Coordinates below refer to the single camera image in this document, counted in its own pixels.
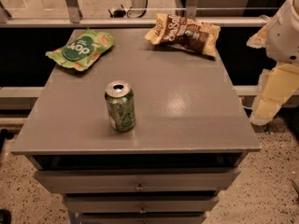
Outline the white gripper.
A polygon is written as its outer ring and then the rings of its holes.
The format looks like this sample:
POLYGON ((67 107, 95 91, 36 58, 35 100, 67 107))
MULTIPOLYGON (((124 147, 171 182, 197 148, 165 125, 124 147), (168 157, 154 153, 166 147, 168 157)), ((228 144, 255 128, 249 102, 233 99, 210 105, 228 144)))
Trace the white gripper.
POLYGON ((260 90, 249 120, 254 125, 266 125, 299 89, 299 0, 286 0, 269 25, 249 38, 247 46, 265 47, 269 58, 284 62, 260 75, 260 90))

